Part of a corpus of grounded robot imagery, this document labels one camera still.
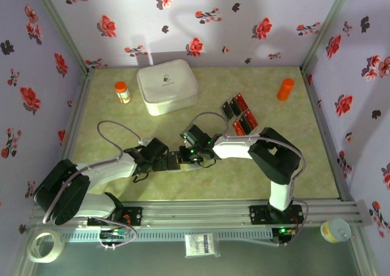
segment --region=white arm segment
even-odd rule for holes
[[[269,204],[279,211],[285,211],[291,202],[290,186],[279,185],[271,181],[271,196],[269,197]]]
[[[77,169],[82,169],[88,165],[92,165],[92,163],[79,164],[77,165]],[[130,177],[134,173],[136,167],[137,165],[134,163],[134,159],[129,154],[124,153],[121,159],[106,165],[96,166],[84,171],[82,174],[87,175],[90,178],[91,183],[88,187],[88,191],[90,191],[95,186],[103,183],[108,183],[112,180],[120,179],[121,177]],[[106,218],[114,209],[114,201],[107,195],[86,193],[83,202],[74,217]]]
[[[237,137],[219,137],[215,142],[213,151],[221,158],[249,158],[248,150],[250,146],[255,143],[258,139],[251,136],[237,136]]]
[[[105,194],[85,194],[83,203],[74,217],[106,218],[115,209],[114,201]]]
[[[221,158],[238,157],[238,158],[249,158],[248,151],[252,144],[258,141],[258,134],[255,136],[237,136],[237,137],[219,137],[214,144],[213,151]],[[271,181],[271,196],[269,203],[274,208],[285,211],[290,204],[290,184],[279,185]]]
[[[77,169],[82,169],[91,164],[92,163],[79,164],[77,165]],[[137,164],[135,164],[134,159],[129,154],[124,153],[122,158],[116,162],[96,166],[95,168],[84,171],[83,175],[89,176],[91,182],[88,191],[103,183],[108,183],[112,180],[120,179],[121,177],[130,177],[134,173],[136,167]]]

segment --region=floral wallpaper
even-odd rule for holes
[[[372,218],[366,232],[380,275],[390,246],[390,42],[388,0],[347,0],[308,65],[353,198]]]
[[[177,58],[191,66],[300,66],[334,2],[51,1],[85,64],[101,60],[111,67]],[[330,55],[337,46],[335,37]]]
[[[0,274],[11,275],[32,195],[59,159],[82,71],[39,0],[1,0],[0,9],[0,242],[7,247]]]

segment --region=white label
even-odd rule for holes
[[[121,92],[121,93],[116,92],[116,94],[118,95],[119,100],[124,104],[128,103],[131,100],[130,93],[128,90],[126,90],[125,92]]]
[[[202,256],[215,254],[213,234],[185,235],[186,256]]]

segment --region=orange bottle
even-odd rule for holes
[[[116,82],[115,91],[121,103],[126,104],[131,100],[130,93],[127,89],[127,85],[125,82],[123,81]]]
[[[288,96],[290,95],[291,90],[294,87],[294,84],[295,84],[295,81],[292,78],[286,78],[283,81],[283,83],[279,89],[278,95],[277,95],[277,97],[280,101],[287,100]]]

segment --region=white box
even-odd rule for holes
[[[147,111],[152,116],[197,103],[197,83],[184,60],[140,69],[136,78]]]

